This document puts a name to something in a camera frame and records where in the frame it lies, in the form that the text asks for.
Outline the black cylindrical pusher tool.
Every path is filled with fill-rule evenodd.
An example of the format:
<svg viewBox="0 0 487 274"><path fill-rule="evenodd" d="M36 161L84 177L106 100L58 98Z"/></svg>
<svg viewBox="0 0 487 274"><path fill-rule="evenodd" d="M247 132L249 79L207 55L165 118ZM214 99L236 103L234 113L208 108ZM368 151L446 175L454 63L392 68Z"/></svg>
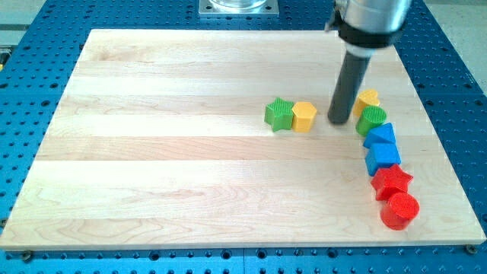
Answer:
<svg viewBox="0 0 487 274"><path fill-rule="evenodd" d="M339 77L328 110L328 120L335 125L346 123L352 113L358 89L375 49L345 45Z"/></svg>

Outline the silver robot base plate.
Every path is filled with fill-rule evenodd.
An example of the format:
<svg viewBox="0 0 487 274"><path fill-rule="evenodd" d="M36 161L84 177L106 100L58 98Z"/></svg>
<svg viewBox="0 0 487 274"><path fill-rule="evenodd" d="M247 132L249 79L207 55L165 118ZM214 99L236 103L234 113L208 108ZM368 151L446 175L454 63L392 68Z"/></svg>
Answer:
<svg viewBox="0 0 487 274"><path fill-rule="evenodd" d="M201 17L279 15L278 0L199 0Z"/></svg>

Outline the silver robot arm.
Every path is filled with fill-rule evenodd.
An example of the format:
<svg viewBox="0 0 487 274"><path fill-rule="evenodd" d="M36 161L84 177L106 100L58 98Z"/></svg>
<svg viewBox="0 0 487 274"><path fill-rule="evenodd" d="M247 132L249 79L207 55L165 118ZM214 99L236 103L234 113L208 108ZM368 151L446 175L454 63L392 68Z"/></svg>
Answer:
<svg viewBox="0 0 487 274"><path fill-rule="evenodd" d="M345 42L345 57L328 110L336 125L348 121L358 89L377 49L397 42L406 26L411 0L339 0L325 25Z"/></svg>

